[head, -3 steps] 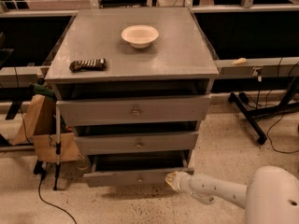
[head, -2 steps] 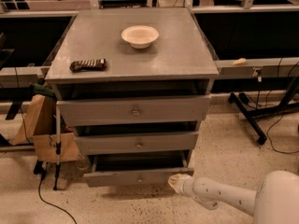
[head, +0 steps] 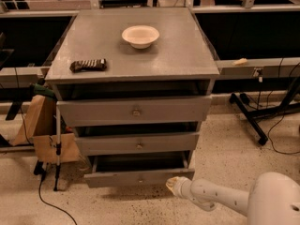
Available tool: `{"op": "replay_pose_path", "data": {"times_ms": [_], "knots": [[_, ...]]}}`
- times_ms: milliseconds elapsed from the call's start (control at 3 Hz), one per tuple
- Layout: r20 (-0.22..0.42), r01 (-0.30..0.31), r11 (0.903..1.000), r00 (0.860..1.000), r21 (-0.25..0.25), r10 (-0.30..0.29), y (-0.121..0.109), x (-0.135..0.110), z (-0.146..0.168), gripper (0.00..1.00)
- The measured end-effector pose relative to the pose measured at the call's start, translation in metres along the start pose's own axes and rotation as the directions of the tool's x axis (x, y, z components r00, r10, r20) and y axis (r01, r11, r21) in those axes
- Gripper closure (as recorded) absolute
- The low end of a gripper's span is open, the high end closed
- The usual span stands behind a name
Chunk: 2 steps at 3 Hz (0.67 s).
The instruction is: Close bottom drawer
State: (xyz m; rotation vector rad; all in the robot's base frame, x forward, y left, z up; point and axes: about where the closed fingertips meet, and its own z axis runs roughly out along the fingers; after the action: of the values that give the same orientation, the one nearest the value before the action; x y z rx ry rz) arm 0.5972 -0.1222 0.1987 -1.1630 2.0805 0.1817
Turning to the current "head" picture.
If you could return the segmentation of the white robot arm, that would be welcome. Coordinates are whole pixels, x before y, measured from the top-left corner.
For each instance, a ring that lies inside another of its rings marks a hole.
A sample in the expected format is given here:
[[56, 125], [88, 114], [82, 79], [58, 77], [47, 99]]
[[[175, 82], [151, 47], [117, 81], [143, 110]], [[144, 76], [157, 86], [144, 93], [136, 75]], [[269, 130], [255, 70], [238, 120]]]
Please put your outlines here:
[[261, 174], [249, 192], [183, 176], [168, 179], [166, 187], [207, 212], [220, 203], [245, 216], [247, 225], [300, 225], [300, 186], [282, 173]]

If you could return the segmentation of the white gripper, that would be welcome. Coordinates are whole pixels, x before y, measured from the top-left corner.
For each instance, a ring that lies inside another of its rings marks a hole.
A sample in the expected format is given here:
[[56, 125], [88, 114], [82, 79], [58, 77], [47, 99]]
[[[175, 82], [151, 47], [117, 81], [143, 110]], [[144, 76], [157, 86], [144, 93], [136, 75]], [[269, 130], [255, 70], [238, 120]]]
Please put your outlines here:
[[166, 182], [166, 187], [173, 195], [186, 200], [192, 197], [190, 186], [191, 181], [186, 177], [173, 177]]

